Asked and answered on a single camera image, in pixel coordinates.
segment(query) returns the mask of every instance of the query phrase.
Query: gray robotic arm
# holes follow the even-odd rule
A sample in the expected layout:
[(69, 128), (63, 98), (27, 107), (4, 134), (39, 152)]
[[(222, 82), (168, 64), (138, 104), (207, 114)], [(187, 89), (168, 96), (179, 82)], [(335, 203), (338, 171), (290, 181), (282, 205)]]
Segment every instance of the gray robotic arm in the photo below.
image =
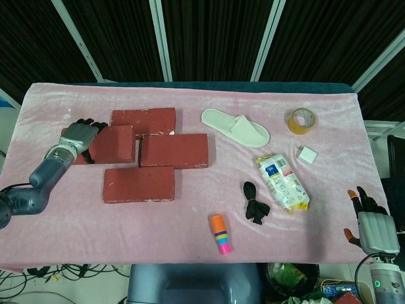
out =
[(71, 124), (60, 137), (59, 144), (52, 147), (42, 163), (31, 173), (32, 187), (7, 187), (0, 192), (0, 229), (11, 220), (12, 215), (34, 215), (47, 206), (52, 189), (70, 165), (82, 154), (88, 163), (94, 163), (89, 146), (106, 123), (93, 119)]
[[(349, 229), (344, 234), (351, 244), (359, 246), (368, 255), (363, 262), (373, 258), (370, 265), (371, 278), (377, 304), (404, 304), (405, 289), (399, 267), (392, 260), (399, 253), (399, 243), (394, 219), (385, 208), (368, 197), (363, 188), (357, 188), (359, 196), (349, 190), (354, 210), (358, 218), (359, 239)], [(357, 283), (358, 269), (355, 274)]]

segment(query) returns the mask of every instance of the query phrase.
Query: gray machine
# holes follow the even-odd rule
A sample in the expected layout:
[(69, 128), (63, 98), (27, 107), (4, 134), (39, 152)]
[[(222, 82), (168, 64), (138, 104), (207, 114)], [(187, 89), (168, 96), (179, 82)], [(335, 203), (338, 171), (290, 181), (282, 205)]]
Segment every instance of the gray machine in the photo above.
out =
[(132, 265), (128, 304), (260, 304), (255, 263)]
[[(89, 146), (106, 123), (80, 119), (67, 128), (59, 144), (49, 149), (42, 163), (29, 177), (31, 187), (12, 185), (0, 191), (0, 229), (9, 224), (13, 215), (33, 215), (47, 206), (56, 183), (82, 154), (94, 163)], [(370, 267), (377, 304), (404, 304), (405, 289), (399, 267), (392, 260), (399, 253), (394, 220), (358, 187), (361, 202), (351, 196), (358, 216), (360, 238), (346, 229), (348, 241), (374, 255)], [(261, 284), (255, 264), (147, 264), (133, 265), (127, 303), (182, 303), (174, 300), (176, 291), (193, 291), (189, 303), (258, 304)], [(214, 300), (203, 300), (203, 295)]]

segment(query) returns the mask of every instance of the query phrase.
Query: white slipper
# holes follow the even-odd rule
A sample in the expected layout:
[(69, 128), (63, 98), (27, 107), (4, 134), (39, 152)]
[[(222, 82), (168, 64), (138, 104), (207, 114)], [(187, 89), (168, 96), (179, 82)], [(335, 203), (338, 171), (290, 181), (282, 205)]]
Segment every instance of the white slipper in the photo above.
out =
[(244, 115), (235, 117), (216, 109), (207, 109), (201, 114), (201, 122), (250, 148), (264, 147), (270, 141), (268, 131)]

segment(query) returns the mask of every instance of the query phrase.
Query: tape roll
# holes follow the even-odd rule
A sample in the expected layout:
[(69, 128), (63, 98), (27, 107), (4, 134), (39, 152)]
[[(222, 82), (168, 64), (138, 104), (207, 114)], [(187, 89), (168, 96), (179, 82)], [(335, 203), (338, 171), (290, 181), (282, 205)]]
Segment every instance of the tape roll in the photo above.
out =
[(292, 112), (289, 118), (289, 129), (291, 132), (303, 135), (308, 133), (315, 124), (315, 114), (307, 108), (298, 108)]

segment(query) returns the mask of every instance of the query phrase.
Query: black cable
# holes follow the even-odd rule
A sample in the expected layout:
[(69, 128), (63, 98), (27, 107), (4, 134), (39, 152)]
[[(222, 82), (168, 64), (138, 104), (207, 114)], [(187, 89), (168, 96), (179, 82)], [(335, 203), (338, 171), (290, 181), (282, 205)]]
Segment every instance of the black cable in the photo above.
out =
[(10, 185), (8, 187), (5, 187), (3, 190), (1, 190), (0, 192), (7, 192), (10, 189), (13, 189), (15, 187), (20, 187), (20, 186), (27, 186), (27, 185), (31, 185), (29, 182), (24, 182), (22, 184), (14, 184), (14, 185)]
[(27, 279), (27, 276), (24, 274), (24, 282), (23, 282), (23, 283), (21, 283), (21, 284), (15, 286), (15, 287), (13, 287), (13, 288), (3, 289), (3, 290), (1, 290), (1, 291), (12, 290), (12, 289), (17, 288), (18, 286), (23, 285), (23, 287), (21, 288), (21, 290), (19, 290), (19, 292), (13, 294), (12, 296), (0, 297), (0, 300), (10, 299), (10, 298), (14, 298), (15, 296), (18, 296), (18, 295), (19, 295), (20, 293), (22, 293), (23, 290), (25, 289), (25, 287), (27, 286), (27, 282), (28, 282), (28, 281), (29, 281), (29, 279)]
[(362, 261), (359, 263), (359, 265), (357, 265), (356, 267), (356, 271), (354, 273), (354, 285), (356, 286), (357, 289), (357, 294), (359, 295), (360, 298), (360, 302), (365, 304), (365, 301), (363, 300), (363, 298), (361, 297), (361, 293), (360, 293), (360, 288), (359, 288), (359, 281), (358, 281), (358, 277), (359, 277), (359, 271), (360, 271), (360, 267), (363, 266), (363, 264), (369, 259), (369, 258), (373, 258), (373, 257), (380, 257), (384, 255), (383, 253), (380, 252), (376, 252), (376, 253), (372, 253), (368, 256), (366, 256), (364, 259), (362, 259)]
[(121, 301), (118, 302), (118, 304), (124, 304), (125, 300), (127, 299), (127, 297), (125, 297), (124, 299), (122, 299)]
[(114, 265), (111, 265), (111, 266), (114, 268), (115, 272), (117, 274), (119, 274), (120, 276), (129, 277), (129, 275), (126, 275), (126, 274), (123, 274), (122, 272), (120, 272)]
[[(57, 265), (57, 266), (56, 266), (56, 270), (54, 270), (54, 271), (49, 271), (49, 272), (47, 272), (47, 273), (45, 273), (45, 274), (42, 274), (42, 277), (41, 277), (41, 278), (42, 278), (42, 279), (45, 279), (45, 280), (47, 281), (47, 280), (49, 280), (53, 275), (55, 275), (55, 274), (61, 274), (65, 279), (68, 279), (69, 281), (78, 281), (78, 280), (80, 280), (81, 278), (95, 277), (95, 276), (97, 276), (97, 275), (99, 275), (100, 273), (103, 273), (103, 272), (116, 272), (117, 274), (120, 274), (120, 275), (123, 276), (123, 277), (129, 277), (129, 276), (125, 275), (125, 274), (122, 274), (122, 273), (121, 273), (116, 267), (114, 267), (113, 265), (112, 265), (113, 270), (105, 270), (105, 268), (107, 267), (107, 265), (104, 265), (100, 270), (96, 270), (96, 268), (99, 267), (99, 266), (101, 266), (101, 265), (100, 265), (100, 264), (97, 264), (97, 265), (95, 265), (95, 266), (93, 266), (93, 267), (87, 269), (87, 271), (95, 272), (95, 274), (93, 274), (93, 275), (87, 275), (87, 276), (84, 275), (83, 277), (79, 277), (80, 268), (83, 267), (83, 266), (81, 266), (81, 265), (75, 265), (75, 264), (63, 264), (61, 267), (59, 267), (59, 265)], [(76, 276), (77, 278), (72, 279), (71, 277), (68, 277), (67, 275), (65, 275), (65, 274), (63, 273), (64, 270), (69, 271), (69, 273), (73, 274), (73, 275)], [(20, 275), (20, 274), (15, 275), (15, 274), (13, 274), (13, 273), (10, 273), (10, 274), (8, 274), (8, 275), (6, 275), (5, 277), (2, 278), (1, 276), (2, 276), (4, 273), (5, 273), (4, 271), (0, 273), (0, 280), (1, 280), (1, 281), (0, 281), (0, 286), (3, 284), (3, 282), (4, 282), (5, 280), (7, 280), (7, 279), (12, 279), (12, 278), (15, 278), (15, 277), (24, 277), (24, 281), (23, 281), (22, 283), (16, 285), (16, 286), (13, 286), (13, 287), (10, 287), (10, 288), (7, 288), (7, 289), (0, 289), (0, 292), (2, 292), (2, 291), (13, 290), (13, 289), (19, 288), (20, 286), (23, 286), (23, 287), (21, 288), (21, 290), (19, 290), (19, 292), (17, 292), (16, 294), (13, 294), (13, 295), (8, 296), (8, 297), (6, 297), (6, 298), (0, 297), (0, 300), (10, 299), (10, 298), (13, 298), (13, 297), (19, 295), (20, 293), (23, 292), (23, 290), (25, 289), (25, 287), (27, 286), (27, 283), (28, 283), (29, 281), (31, 281), (31, 280), (33, 280), (33, 279), (38, 279), (38, 278), (40, 278), (40, 277), (37, 276), (37, 275), (30, 275), (30, 274), (25, 274), (25, 273), (22, 273), (21, 275)]]

